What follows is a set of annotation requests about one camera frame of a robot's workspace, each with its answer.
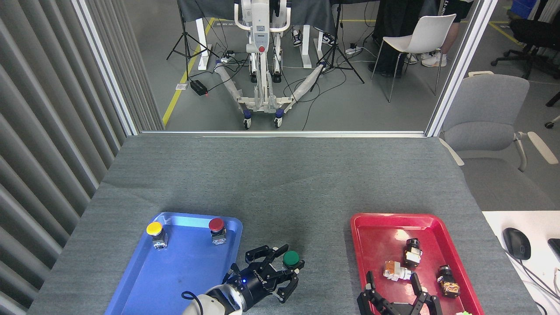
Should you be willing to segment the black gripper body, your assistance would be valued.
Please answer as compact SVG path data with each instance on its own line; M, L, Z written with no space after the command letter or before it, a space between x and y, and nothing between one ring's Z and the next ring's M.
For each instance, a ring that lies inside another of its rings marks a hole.
M414 306L408 303L386 303L383 305L384 315L411 315Z
M244 300L242 309L248 310L268 295L278 297L278 278L274 267L247 267L240 273L236 290Z

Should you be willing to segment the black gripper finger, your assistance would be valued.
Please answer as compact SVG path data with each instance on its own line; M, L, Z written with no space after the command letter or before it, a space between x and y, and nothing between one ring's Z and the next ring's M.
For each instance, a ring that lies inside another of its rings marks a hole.
M245 253L245 261L250 269L258 269L260 267L264 269L266 266L273 268L274 259L286 253L288 249L289 245L283 245L279 248L263 245L247 251Z
M277 287L274 291L274 296L278 298L280 303L286 303L290 295L298 285L298 274L303 269L305 261L299 261L293 265L283 263L284 270L278 271Z
M428 306L430 315L442 314L440 299L437 295L430 295L422 289L417 273L412 273L411 285L414 294L416 295L414 305L412 305L412 315L420 315L420 311L424 305Z
M366 285L357 297L357 304L361 315L383 315L384 298L376 291L372 271L366 273Z

